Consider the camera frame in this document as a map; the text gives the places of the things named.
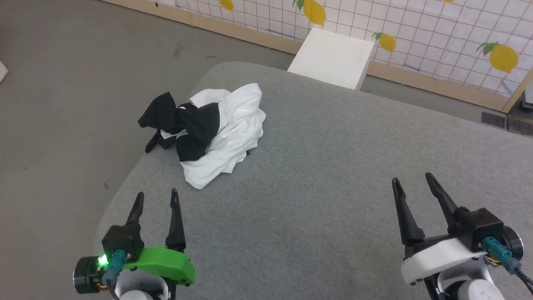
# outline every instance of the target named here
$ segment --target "gray tabletop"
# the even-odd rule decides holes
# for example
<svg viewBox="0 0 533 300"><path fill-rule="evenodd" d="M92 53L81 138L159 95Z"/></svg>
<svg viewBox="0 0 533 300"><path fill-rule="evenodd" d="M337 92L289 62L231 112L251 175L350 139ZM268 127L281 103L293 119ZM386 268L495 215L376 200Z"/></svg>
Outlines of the gray tabletop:
<svg viewBox="0 0 533 300"><path fill-rule="evenodd" d="M174 149L145 155L102 217L95 254L139 191L142 238L164 245L175 187L197 271L184 299L428 299L401 278L391 188L400 178L426 236L445 233L428 171L458 205L488 208L533 244L530 138L246 63L215 67L194 92L252 82L267 117L258 148L201 191ZM529 249L523 263L533 275ZM503 268L490 271L507 300L530 297Z"/></svg>

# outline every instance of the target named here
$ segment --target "white cloth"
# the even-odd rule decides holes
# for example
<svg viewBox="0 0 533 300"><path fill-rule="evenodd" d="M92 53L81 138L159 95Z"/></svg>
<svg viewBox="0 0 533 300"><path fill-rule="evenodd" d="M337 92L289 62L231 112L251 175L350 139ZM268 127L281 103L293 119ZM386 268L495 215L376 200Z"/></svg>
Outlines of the white cloth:
<svg viewBox="0 0 533 300"><path fill-rule="evenodd" d="M261 90L257 83L247 84L233 93L227 90L203 90L191 97L191 103L201 107L219 103L218 134L197 161L180 162L185 180L197 189L204 188L220 173L232 173L246 151L257 147L263 136L266 114L259 109Z"/></svg>

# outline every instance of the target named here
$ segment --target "green plastic bracket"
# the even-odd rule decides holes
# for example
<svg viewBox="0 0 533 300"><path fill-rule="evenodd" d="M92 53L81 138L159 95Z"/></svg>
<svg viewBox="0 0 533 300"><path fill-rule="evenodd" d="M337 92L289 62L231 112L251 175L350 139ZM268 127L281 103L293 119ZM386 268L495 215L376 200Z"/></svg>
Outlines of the green plastic bracket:
<svg viewBox="0 0 533 300"><path fill-rule="evenodd" d="M144 248L134 263L127 263L124 269L137 267L143 272L176 280L177 285L195 283L195 267L187 255L163 247Z"/></svg>

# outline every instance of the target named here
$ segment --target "green led light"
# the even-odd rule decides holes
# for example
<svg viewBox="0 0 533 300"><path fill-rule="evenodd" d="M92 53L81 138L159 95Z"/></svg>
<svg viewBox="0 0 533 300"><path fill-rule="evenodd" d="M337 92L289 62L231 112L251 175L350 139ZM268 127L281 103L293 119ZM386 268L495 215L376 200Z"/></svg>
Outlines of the green led light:
<svg viewBox="0 0 533 300"><path fill-rule="evenodd" d="M104 254L100 257L98 257L98 266L100 268L105 268L107 267L107 265L109 264L109 262L107 261L107 256Z"/></svg>

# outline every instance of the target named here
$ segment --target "wall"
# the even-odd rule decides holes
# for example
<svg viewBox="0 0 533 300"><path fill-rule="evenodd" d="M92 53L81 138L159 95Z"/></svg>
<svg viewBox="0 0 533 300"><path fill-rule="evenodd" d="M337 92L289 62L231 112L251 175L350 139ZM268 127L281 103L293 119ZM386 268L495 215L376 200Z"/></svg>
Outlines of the wall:
<svg viewBox="0 0 533 300"><path fill-rule="evenodd" d="M319 27L375 42L375 62L509 98L533 68L523 0L152 0L303 41Z"/></svg>

